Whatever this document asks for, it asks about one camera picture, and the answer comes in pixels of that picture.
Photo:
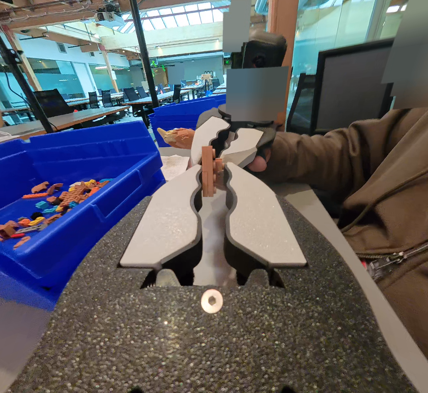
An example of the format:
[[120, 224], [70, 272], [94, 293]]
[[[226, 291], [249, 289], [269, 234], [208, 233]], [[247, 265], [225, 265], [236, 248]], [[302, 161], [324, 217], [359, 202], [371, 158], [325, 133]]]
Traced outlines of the white ceiling projector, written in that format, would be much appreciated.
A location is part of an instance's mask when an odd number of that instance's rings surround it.
[[120, 4], [117, 0], [105, 1], [101, 7], [96, 10], [94, 15], [95, 23], [109, 27], [123, 27], [125, 21], [121, 16]]

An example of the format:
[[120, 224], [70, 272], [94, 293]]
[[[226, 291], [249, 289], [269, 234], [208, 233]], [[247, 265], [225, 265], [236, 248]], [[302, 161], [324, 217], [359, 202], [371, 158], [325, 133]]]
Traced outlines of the person's right hand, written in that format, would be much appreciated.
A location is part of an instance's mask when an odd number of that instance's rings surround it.
[[247, 165], [247, 169], [253, 173], [260, 173], [267, 168], [267, 161], [263, 156], [256, 156], [253, 161]]

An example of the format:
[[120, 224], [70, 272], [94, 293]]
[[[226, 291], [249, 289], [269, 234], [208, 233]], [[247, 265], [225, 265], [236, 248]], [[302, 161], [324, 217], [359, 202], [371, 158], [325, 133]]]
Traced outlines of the tan brown brick figure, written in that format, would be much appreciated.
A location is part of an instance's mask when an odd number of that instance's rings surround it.
[[192, 147], [195, 135], [195, 130], [193, 129], [174, 128], [172, 130], [164, 130], [157, 128], [157, 131], [164, 143], [171, 147], [185, 150], [190, 150]]

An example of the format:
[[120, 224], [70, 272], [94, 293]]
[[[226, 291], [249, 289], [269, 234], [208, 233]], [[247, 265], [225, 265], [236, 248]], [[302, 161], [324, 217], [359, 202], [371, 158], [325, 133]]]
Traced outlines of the pile of loose toy bricks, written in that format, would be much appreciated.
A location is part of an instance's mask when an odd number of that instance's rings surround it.
[[27, 243], [33, 236], [40, 233], [54, 222], [61, 219], [72, 209], [83, 204], [109, 185], [114, 179], [90, 179], [78, 181], [63, 189], [63, 183], [42, 182], [21, 196], [11, 219], [1, 223], [0, 240], [10, 242], [15, 250]]

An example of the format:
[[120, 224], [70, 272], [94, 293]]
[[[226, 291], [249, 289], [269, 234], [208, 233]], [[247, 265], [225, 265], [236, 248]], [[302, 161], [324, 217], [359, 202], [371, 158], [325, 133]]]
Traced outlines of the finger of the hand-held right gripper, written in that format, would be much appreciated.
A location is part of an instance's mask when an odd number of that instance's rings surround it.
[[257, 153], [257, 144], [264, 132], [258, 129], [239, 128], [228, 148], [221, 152], [222, 162], [226, 165], [231, 162], [244, 168], [251, 163]]
[[194, 133], [191, 149], [190, 164], [195, 166], [202, 161], [202, 147], [210, 146], [212, 141], [218, 138], [220, 132], [228, 131], [230, 124], [219, 117], [211, 116]]

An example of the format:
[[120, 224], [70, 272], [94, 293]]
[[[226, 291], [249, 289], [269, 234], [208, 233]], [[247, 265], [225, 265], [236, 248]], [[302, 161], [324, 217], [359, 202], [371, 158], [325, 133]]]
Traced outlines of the wooden column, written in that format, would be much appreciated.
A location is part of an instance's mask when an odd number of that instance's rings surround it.
[[286, 100], [284, 112], [287, 110], [290, 81], [292, 75], [293, 50], [297, 26], [299, 0], [268, 0], [268, 32], [282, 35], [287, 42], [287, 51], [282, 65], [288, 67], [286, 80]]

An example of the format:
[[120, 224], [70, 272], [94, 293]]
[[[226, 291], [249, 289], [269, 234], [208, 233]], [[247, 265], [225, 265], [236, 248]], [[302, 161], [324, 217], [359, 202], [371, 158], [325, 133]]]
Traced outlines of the brick chunk with coloured studs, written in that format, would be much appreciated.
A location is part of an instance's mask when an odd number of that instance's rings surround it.
[[216, 184], [224, 171], [224, 163], [221, 158], [216, 156], [213, 146], [202, 147], [202, 196], [213, 197], [216, 192]]

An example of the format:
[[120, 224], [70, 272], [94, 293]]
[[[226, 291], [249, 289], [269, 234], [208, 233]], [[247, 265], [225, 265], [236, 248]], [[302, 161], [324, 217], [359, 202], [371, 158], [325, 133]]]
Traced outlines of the white circle-patterned sheet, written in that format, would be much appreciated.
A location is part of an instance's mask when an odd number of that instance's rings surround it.
[[169, 182], [188, 170], [190, 157], [175, 154], [172, 156], [161, 156], [161, 160], [161, 172], [165, 181]]

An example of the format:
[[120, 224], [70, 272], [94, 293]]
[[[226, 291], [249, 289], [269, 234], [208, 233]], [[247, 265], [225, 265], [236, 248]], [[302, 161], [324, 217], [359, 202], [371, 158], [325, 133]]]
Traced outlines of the long wooden desk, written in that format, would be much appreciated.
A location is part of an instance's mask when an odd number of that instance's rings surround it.
[[[160, 104], [163, 101], [173, 100], [173, 96], [174, 96], [174, 91], [169, 91], [169, 92], [157, 95], [158, 104]], [[134, 117], [143, 117], [146, 114], [146, 111], [153, 108], [153, 103], [150, 96], [133, 100], [133, 101], [125, 100], [123, 104], [125, 106], [131, 107], [132, 115]]]
[[[114, 106], [108, 108], [91, 108], [84, 111], [73, 112], [65, 115], [49, 118], [49, 122], [53, 127], [54, 132], [62, 129], [69, 128], [79, 123], [90, 121], [96, 118], [104, 117], [115, 112], [120, 112], [131, 106]], [[27, 140], [32, 136], [46, 134], [46, 130], [40, 121], [33, 121], [29, 123], [21, 123], [2, 127], [0, 129], [1, 142], [11, 139]]]

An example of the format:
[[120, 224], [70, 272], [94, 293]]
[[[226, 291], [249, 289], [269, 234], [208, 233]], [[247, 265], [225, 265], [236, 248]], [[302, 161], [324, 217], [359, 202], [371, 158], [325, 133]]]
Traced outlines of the small blue storage bin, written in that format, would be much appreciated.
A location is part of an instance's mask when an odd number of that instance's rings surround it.
[[169, 103], [154, 109], [148, 115], [154, 137], [159, 148], [168, 147], [158, 132], [158, 128], [172, 130], [175, 128], [195, 129], [202, 112], [226, 103], [226, 94], [218, 94], [194, 100]]

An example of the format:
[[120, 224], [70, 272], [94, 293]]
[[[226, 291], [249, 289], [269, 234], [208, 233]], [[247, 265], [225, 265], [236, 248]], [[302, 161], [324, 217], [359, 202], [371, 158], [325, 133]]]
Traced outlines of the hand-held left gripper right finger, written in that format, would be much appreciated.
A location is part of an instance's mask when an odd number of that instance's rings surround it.
[[276, 194], [264, 182], [232, 162], [228, 177], [226, 237], [251, 262], [266, 268], [303, 267], [307, 260]]

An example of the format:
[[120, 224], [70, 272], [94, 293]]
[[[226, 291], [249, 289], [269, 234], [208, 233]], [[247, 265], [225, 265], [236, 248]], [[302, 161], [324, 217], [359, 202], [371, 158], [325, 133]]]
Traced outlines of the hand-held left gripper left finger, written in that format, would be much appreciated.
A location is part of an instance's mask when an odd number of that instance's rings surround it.
[[163, 268], [173, 259], [190, 257], [195, 267], [202, 256], [201, 165], [176, 176], [153, 193], [120, 266]]

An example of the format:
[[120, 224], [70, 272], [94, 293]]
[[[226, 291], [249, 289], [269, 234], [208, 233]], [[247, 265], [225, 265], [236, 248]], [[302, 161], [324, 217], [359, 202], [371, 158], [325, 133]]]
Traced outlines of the blue plastic bin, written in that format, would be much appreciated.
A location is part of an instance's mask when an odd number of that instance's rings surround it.
[[[1, 225], [41, 213], [60, 218], [16, 247], [20, 237], [1, 229], [1, 302], [53, 310], [92, 247], [143, 198], [165, 184], [162, 160], [142, 121], [72, 130], [1, 143]], [[86, 201], [62, 215], [46, 197], [24, 199], [32, 188], [62, 183], [60, 196], [75, 182], [107, 182]]]

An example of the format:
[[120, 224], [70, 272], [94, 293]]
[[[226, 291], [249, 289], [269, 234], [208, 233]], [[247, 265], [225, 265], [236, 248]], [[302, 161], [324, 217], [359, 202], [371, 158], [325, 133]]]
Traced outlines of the black stand bar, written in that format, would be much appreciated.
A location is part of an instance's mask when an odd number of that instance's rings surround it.
[[49, 122], [45, 112], [43, 111], [43, 108], [41, 107], [40, 103], [35, 97], [35, 94], [31, 90], [30, 85], [19, 68], [19, 64], [23, 62], [21, 54], [14, 49], [9, 49], [3, 41], [3, 38], [0, 39], [0, 51], [3, 60], [8, 65], [21, 90], [24, 92], [30, 110], [41, 122], [46, 133], [54, 133], [52, 124]]

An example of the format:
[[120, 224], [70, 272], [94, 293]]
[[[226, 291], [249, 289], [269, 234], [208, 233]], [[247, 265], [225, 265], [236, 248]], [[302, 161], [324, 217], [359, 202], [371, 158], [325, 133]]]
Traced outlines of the black stand pole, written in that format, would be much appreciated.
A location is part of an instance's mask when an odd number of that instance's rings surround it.
[[159, 106], [158, 95], [156, 92], [151, 64], [149, 61], [146, 40], [145, 40], [142, 21], [140, 17], [139, 5], [137, 0], [129, 0], [129, 3], [130, 3], [131, 15], [132, 15], [134, 26], [136, 29], [136, 36], [137, 36], [137, 40], [140, 48], [142, 65], [146, 75], [148, 89], [152, 100], [152, 106], [153, 108], [157, 108]]

